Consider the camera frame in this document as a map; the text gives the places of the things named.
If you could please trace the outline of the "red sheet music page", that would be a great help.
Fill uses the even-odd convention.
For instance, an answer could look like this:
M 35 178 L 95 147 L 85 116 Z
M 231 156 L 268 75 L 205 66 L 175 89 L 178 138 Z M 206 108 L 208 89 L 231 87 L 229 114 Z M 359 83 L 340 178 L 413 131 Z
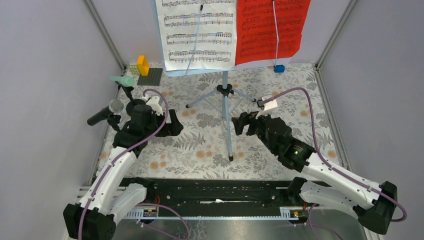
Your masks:
M 239 0 L 235 64 L 293 57 L 301 48 L 309 0 Z

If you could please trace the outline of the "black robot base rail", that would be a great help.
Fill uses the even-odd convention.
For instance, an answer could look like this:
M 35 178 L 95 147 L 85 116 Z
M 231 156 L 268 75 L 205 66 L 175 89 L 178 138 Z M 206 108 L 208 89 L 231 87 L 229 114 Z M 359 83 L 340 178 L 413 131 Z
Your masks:
M 173 179 L 125 177 L 120 187 L 146 184 L 145 203 L 160 204 L 159 217 L 174 217 L 175 211 L 190 217 L 276 217 L 281 207 L 305 210 L 305 203 L 288 193 L 288 180 Z

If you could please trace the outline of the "white sheet music page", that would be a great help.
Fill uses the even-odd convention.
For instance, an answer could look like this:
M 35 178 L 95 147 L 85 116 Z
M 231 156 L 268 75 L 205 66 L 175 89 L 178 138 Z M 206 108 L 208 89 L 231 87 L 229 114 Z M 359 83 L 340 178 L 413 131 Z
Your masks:
M 235 66 L 237 1 L 155 1 L 167 71 L 229 70 Z

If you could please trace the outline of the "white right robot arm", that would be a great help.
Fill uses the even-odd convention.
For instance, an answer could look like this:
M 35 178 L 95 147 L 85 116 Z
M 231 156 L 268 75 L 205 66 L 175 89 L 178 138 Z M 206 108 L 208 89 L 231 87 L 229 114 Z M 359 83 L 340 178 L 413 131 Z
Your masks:
M 231 119 L 236 135 L 257 136 L 286 168 L 326 183 L 319 186 L 301 177 L 292 180 L 287 201 L 293 206 L 303 202 L 325 205 L 352 216 L 368 230 L 385 235 L 392 221 L 397 186 L 361 177 L 339 165 L 322 160 L 314 147 L 293 137 L 292 129 L 281 118 L 243 112 Z

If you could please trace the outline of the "light blue music stand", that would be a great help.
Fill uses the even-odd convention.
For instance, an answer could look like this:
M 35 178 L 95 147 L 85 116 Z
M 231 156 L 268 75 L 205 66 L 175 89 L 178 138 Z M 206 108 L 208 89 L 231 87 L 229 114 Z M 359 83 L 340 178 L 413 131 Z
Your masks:
M 201 102 L 201 101 L 206 101 L 208 99 L 208 97 L 213 96 L 215 94 L 219 94 L 221 96 L 221 108 L 219 109 L 219 112 L 222 116 L 222 119 L 224 120 L 224 125 L 226 127 L 226 132 L 227 132 L 227 149 L 228 149 L 228 159 L 230 161 L 232 161 L 234 159 L 233 156 L 233 147 L 232 147 L 232 138 L 231 138 L 231 130 L 230 130 L 230 109 L 229 109 L 229 96 L 233 93 L 237 93 L 240 96 L 244 97 L 245 99 L 248 99 L 251 102 L 257 103 L 258 99 L 255 99 L 252 96 L 249 96 L 245 93 L 243 93 L 242 91 L 235 89 L 231 84 L 229 84 L 228 82 L 228 77 L 229 77 L 229 71 L 232 70 L 235 65 L 228 70 L 216 70 L 216 69 L 196 69 L 196 70 L 189 70 L 189 71 L 183 71 L 183 70 L 179 70 L 179 71 L 167 71 L 165 69 L 165 65 L 164 65 L 164 61 L 163 61 L 163 52 L 162 52 L 162 64 L 164 67 L 164 70 L 166 72 L 167 75 L 169 76 L 187 76 L 187 75 L 195 75 L 195 74 L 200 74 L 200 73 L 214 73 L 214 72 L 220 72 L 222 75 L 222 83 L 219 84 L 217 87 L 215 87 L 214 90 L 212 90 L 211 92 L 199 97 L 198 99 L 193 100 L 192 102 L 188 103 L 186 105 L 187 108 L 193 107 L 194 105 L 196 105 L 197 103 Z M 264 101 L 264 103 L 267 103 L 269 101 L 272 101 L 271 98 L 267 99 L 266 101 Z

